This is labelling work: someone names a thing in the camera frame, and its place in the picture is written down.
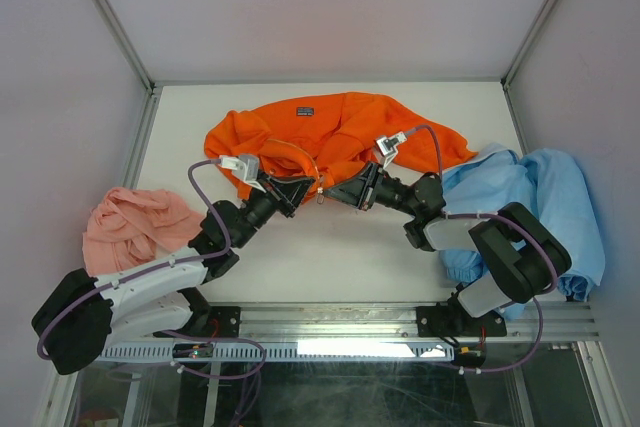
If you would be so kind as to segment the orange zip jacket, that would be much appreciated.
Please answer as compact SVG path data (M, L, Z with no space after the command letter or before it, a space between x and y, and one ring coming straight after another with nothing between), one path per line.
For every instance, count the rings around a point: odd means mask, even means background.
M357 174L375 158L375 141L403 131L396 164L421 173L465 163L475 155L455 130L395 99L372 93L293 98L253 110L230 111L204 140L209 158L250 154L276 177L309 176L314 190Z

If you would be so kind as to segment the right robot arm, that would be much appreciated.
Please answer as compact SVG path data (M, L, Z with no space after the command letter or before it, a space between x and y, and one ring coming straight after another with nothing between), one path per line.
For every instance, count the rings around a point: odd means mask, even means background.
M355 176L325 191L325 196L366 211L376 204L405 213L405 236L418 250L472 251L488 272L451 297L448 325L459 334L479 327L483 315L508 304L525 304L555 289L572 265L569 252L521 203L495 213L445 211L441 178L427 173L411 185L369 162Z

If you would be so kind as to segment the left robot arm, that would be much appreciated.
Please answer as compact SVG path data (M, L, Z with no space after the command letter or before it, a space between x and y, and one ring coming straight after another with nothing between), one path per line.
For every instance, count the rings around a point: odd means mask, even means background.
M125 273L67 273L31 320L36 352L61 375L76 373L120 340L165 330L198 335L209 311L196 289L226 274L244 247L275 214L291 218L315 180L259 172L241 205L208 203L186 247Z

